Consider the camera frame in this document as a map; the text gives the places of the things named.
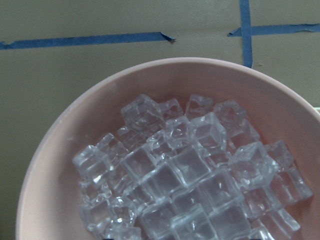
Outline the pink bowl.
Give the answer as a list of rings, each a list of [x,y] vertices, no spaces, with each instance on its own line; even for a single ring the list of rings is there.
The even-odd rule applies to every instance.
[[[54,122],[24,178],[17,210],[18,240],[91,240],[77,211],[81,200],[72,157],[123,125],[120,110],[139,94],[185,104],[191,94],[234,99],[268,143],[282,139],[295,157],[312,199],[288,208],[301,229],[296,240],[320,237],[320,115],[275,79],[223,60],[178,57],[120,71],[77,98]]]

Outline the pile of ice cubes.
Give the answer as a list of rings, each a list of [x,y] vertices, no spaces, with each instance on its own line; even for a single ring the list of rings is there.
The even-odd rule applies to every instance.
[[[85,227],[99,240],[290,240],[286,207],[313,196],[282,140],[264,144],[234,100],[145,94],[124,126],[72,160]]]

